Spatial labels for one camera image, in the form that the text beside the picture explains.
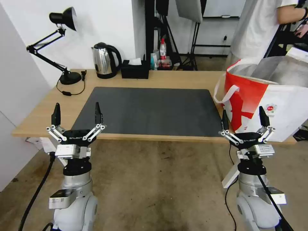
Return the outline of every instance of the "wooden desk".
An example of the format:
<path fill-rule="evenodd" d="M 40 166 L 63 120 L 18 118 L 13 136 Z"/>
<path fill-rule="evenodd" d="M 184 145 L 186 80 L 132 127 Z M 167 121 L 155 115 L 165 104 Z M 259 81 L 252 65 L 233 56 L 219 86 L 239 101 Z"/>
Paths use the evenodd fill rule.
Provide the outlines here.
<path fill-rule="evenodd" d="M 88 70 L 86 75 L 86 88 L 77 96 L 64 96 L 53 88 L 47 96 L 35 107 L 30 115 L 13 131 L 13 136 L 20 137 L 49 137 L 46 127 L 51 125 L 51 114 L 58 102 L 61 106 L 61 126 L 70 129 L 90 96 L 94 87 L 130 87 L 130 88 L 173 88 L 173 89 L 208 89 L 213 96 L 214 87 L 224 72 L 216 71 L 150 71 L 148 80 L 122 79 L 121 74 L 111 79 L 99 79 L 95 70 Z M 82 90 L 83 83 L 64 86 L 59 84 L 59 89 L 78 93 Z M 222 107 L 216 105 L 221 115 Z M 163 136 L 163 135 L 134 135 L 102 133 L 98 139 L 111 140 L 150 140 L 150 141 L 228 141 L 223 137 L 195 137 L 195 136 Z M 285 144 L 296 143 L 293 137 L 288 138 Z"/>

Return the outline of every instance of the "white t-shirt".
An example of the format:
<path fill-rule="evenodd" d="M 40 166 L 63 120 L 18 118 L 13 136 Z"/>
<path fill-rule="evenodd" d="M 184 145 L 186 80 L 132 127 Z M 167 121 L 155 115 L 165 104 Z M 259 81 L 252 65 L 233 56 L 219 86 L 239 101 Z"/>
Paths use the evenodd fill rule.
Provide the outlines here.
<path fill-rule="evenodd" d="M 261 60 L 279 27 L 277 8 L 297 3 L 298 0 L 246 0 L 231 52 L 241 59 Z"/>

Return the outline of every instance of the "lamp arm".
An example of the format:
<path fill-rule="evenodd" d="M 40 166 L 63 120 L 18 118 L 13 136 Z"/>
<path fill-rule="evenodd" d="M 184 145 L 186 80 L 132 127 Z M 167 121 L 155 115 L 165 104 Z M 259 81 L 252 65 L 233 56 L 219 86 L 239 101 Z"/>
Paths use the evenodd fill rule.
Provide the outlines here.
<path fill-rule="evenodd" d="M 38 46 L 41 42 L 43 42 L 44 40 L 46 40 L 47 38 L 55 35 L 56 33 L 59 33 L 60 36 L 51 40 L 48 43 L 45 43 L 44 45 L 40 46 L 39 48 L 35 48 L 36 46 Z M 53 43 L 54 41 L 57 41 L 58 39 L 62 38 L 65 35 L 65 29 L 63 28 L 59 28 L 57 29 L 55 32 L 53 32 L 52 34 L 46 36 L 45 38 L 41 39 L 40 41 L 27 46 L 27 51 L 33 55 L 35 55 L 36 57 L 39 57 L 40 59 L 44 60 L 45 62 L 49 63 L 50 65 L 53 65 L 55 68 L 61 70 L 62 72 L 67 72 L 67 67 L 63 67 L 61 65 L 59 65 L 58 63 L 51 61 L 50 59 L 46 58 L 45 56 L 41 55 L 38 53 L 38 51 L 46 46 L 48 46 L 49 44 Z"/>

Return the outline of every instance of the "kettle handle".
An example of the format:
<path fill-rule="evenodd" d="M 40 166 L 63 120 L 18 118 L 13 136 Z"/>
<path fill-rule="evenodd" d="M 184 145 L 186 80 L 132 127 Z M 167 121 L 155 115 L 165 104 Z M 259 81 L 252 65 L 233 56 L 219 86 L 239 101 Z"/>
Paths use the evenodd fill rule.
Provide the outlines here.
<path fill-rule="evenodd" d="M 122 58 L 121 58 L 120 52 L 112 45 L 107 45 L 107 52 L 108 52 L 109 58 L 110 58 L 111 71 L 112 72 L 119 71 L 120 68 L 121 68 L 121 65 L 122 65 Z M 118 59 L 119 65 L 117 67 L 116 67 L 115 59 L 112 55 L 112 52 L 114 52 L 116 54 L 116 57 Z"/>

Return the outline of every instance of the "bag handle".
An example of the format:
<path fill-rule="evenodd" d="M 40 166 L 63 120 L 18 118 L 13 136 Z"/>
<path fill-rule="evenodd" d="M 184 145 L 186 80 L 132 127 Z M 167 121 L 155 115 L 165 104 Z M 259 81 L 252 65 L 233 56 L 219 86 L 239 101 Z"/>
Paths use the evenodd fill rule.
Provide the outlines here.
<path fill-rule="evenodd" d="M 219 88 L 219 86 L 220 86 L 220 81 L 221 81 L 222 77 L 220 77 L 220 79 L 219 79 L 218 82 L 216 83 L 216 86 L 215 86 L 215 89 L 214 89 L 214 96 L 213 96 L 213 98 L 214 98 L 214 101 L 215 101 L 216 103 L 225 103 L 226 101 L 228 101 L 228 100 L 231 98 L 231 96 L 234 94 L 234 92 L 240 90 L 240 88 L 239 88 L 238 86 L 232 85 L 232 87 L 230 87 L 230 89 L 228 90 L 228 92 L 227 92 L 227 94 L 224 96 L 224 98 L 223 98 L 222 100 L 218 100 L 218 99 L 216 98 L 216 95 L 217 95 L 217 91 L 218 91 L 218 88 Z"/>

